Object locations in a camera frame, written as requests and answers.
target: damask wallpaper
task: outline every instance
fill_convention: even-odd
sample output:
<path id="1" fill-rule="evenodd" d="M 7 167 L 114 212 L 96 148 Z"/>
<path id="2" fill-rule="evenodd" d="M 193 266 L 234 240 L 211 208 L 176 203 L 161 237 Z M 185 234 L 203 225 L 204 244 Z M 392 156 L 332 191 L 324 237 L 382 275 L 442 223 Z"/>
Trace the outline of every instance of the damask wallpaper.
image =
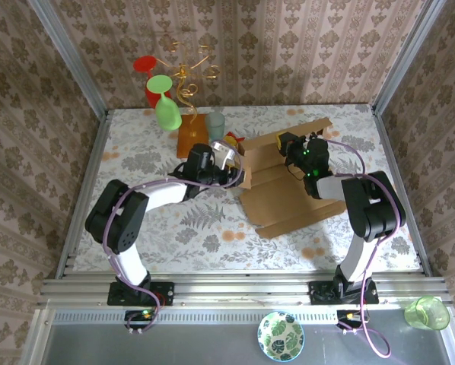
<path id="1" fill-rule="evenodd" d="M 383 120 L 431 264 L 455 305 L 455 0 L 447 1 Z"/>
<path id="2" fill-rule="evenodd" d="M 109 109 L 145 107 L 152 54 L 172 64 L 214 51 L 217 81 L 197 106 L 368 103 L 379 91 L 422 0 L 53 0 Z"/>
<path id="3" fill-rule="evenodd" d="M 25 0 L 0 0 L 0 364 L 18 363 L 97 121 Z"/>

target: bowl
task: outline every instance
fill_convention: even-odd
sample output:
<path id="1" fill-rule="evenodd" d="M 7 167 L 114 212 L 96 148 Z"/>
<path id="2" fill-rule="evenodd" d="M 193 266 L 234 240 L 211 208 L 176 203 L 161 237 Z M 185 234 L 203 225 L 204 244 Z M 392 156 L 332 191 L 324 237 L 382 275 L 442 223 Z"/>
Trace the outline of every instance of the bowl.
<path id="1" fill-rule="evenodd" d="M 273 312 L 259 324 L 258 344 L 270 359 L 288 362 L 304 348 L 304 329 L 292 314 Z"/>

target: cardboard flap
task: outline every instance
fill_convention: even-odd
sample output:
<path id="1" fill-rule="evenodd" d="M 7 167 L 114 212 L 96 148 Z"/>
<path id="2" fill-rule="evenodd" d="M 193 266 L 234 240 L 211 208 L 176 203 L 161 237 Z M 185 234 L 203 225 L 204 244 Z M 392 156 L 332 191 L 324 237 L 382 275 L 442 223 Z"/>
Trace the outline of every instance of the cardboard flap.
<path id="1" fill-rule="evenodd" d="M 243 153 L 246 151 L 253 150 L 254 148 L 260 148 L 268 144 L 274 144 L 276 146 L 276 136 L 280 133 L 290 132 L 294 135 L 308 135 L 311 132 L 318 132 L 325 127 L 332 125 L 329 118 L 316 119 L 312 122 L 296 125 L 294 127 L 281 129 L 277 132 L 269 133 L 267 135 L 260 135 L 259 137 L 245 140 L 240 142 L 240 148 L 243 150 Z"/>
<path id="2" fill-rule="evenodd" d="M 251 223 L 270 226 L 280 221 L 330 205 L 334 200 L 314 199 L 288 171 L 284 177 L 258 185 L 240 196 Z"/>
<path id="3" fill-rule="evenodd" d="M 324 219 L 342 214 L 346 209 L 344 202 L 333 202 L 315 211 L 299 215 L 298 217 L 272 224 L 271 226 L 257 228 L 255 231 L 262 238 L 274 238 L 283 233 L 310 226 Z"/>
<path id="4" fill-rule="evenodd" d="M 299 181 L 304 173 L 293 166 L 289 168 L 294 176 L 288 172 L 276 144 L 281 133 L 308 135 L 330 125 L 328 118 L 322 118 L 239 143 L 251 175 L 251 190 L 245 190 L 240 200 L 250 222 L 262 226 L 256 229 L 261 237 L 277 237 L 345 210 L 344 202 L 311 198 Z"/>
<path id="5" fill-rule="evenodd" d="M 243 156 L 242 154 L 240 154 L 240 159 L 241 159 L 241 163 L 243 164 L 244 179 L 243 179 L 243 182 L 239 185 L 239 187 L 244 188 L 244 189 L 251 189 L 251 184 L 252 184 L 251 183 L 251 180 L 252 180 L 251 167 L 247 163 L 247 159 L 245 158 L 245 156 Z"/>

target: green plastic cup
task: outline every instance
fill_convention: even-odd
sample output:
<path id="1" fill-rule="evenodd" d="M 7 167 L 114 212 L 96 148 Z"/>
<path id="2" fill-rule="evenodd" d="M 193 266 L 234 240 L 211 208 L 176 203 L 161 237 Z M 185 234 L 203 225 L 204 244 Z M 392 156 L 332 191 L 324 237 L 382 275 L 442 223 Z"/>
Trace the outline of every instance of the green plastic cup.
<path id="1" fill-rule="evenodd" d="M 405 309 L 405 320 L 416 329 L 440 331 L 449 325 L 446 306 L 434 297 L 422 297 Z"/>
<path id="2" fill-rule="evenodd" d="M 209 134 L 209 141 L 222 139 L 224 137 L 224 124 L 226 118 L 220 112 L 210 112 L 205 116 L 205 126 Z"/>
<path id="3" fill-rule="evenodd" d="M 172 79 L 166 75 L 156 75 L 146 83 L 147 89 L 153 94 L 160 94 L 160 99 L 154 108 L 158 125 L 165 131 L 178 129 L 182 124 L 179 107 L 173 100 L 165 96 L 172 87 Z"/>

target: floral tablecloth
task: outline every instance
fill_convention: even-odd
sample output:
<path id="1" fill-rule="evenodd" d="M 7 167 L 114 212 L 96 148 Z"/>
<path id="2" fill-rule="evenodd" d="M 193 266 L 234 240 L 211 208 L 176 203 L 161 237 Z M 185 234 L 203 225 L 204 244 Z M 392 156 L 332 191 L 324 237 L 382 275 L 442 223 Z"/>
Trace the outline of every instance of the floral tablecloth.
<path id="1" fill-rule="evenodd" d="M 329 117 L 327 138 L 356 148 L 368 171 L 390 175 L 380 137 L 367 105 L 229 106 L 200 108 L 200 113 L 221 111 L 226 132 L 253 138 L 285 127 Z M 330 145 L 333 171 L 361 171 L 358 158 Z M 177 132 L 165 132 L 151 109 L 115 110 L 94 187 L 91 207 L 112 179 L 129 185 L 152 181 L 171 172 L 176 158 Z M 168 205 L 145 215 L 136 241 L 150 271 L 217 271 L 247 269 L 334 269 L 348 252 L 352 230 L 347 213 L 272 240 L 262 239 L 244 214 L 238 199 L 241 189 L 211 189 L 196 199 Z M 419 269 L 405 226 L 383 245 L 374 271 Z M 98 243 L 83 232 L 74 270 L 110 270 Z"/>

